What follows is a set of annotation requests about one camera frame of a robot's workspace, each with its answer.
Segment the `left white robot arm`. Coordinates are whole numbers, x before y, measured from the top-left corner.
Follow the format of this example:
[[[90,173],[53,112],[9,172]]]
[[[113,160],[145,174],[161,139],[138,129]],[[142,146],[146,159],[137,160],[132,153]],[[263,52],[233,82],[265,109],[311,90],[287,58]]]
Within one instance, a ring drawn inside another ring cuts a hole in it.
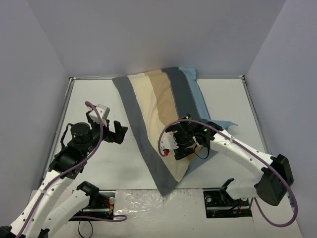
[[[87,181],[79,184],[66,201],[54,208],[63,192],[83,172],[101,142],[121,144],[128,130],[114,121],[115,131],[110,131],[105,110],[88,111],[86,117],[87,122],[66,126],[65,131],[71,133],[71,140],[67,144],[63,139],[60,141],[61,150],[55,155],[31,201],[14,222],[0,228],[2,238],[51,238],[69,220],[101,219],[81,215],[84,209],[103,206],[112,210],[109,198]]]

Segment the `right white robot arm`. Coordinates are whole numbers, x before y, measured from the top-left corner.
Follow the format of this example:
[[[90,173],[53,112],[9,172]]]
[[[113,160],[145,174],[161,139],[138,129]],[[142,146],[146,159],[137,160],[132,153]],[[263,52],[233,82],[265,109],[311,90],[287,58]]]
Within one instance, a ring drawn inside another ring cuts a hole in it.
[[[246,168],[252,178],[229,178],[220,188],[222,203],[231,205],[245,198],[260,198],[271,206],[278,206],[294,182],[288,159],[279,154],[263,153],[235,139],[226,129],[212,121],[182,119],[167,129],[173,133],[178,146],[175,158],[180,160],[195,153],[198,146],[208,152],[216,151]]]

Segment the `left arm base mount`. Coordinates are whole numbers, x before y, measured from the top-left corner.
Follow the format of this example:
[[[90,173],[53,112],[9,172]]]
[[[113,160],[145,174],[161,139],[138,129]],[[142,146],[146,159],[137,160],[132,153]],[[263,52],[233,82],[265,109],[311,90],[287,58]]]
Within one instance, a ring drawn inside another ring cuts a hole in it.
[[[98,198],[80,209],[69,221],[113,220],[115,191],[101,190]]]

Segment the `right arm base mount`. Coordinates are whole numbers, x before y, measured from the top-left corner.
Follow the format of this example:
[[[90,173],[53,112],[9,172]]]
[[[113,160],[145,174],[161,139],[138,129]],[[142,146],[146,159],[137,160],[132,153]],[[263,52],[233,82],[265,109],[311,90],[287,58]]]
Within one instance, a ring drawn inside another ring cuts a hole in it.
[[[249,199],[224,202],[215,188],[204,189],[203,196],[208,219],[252,217]]]

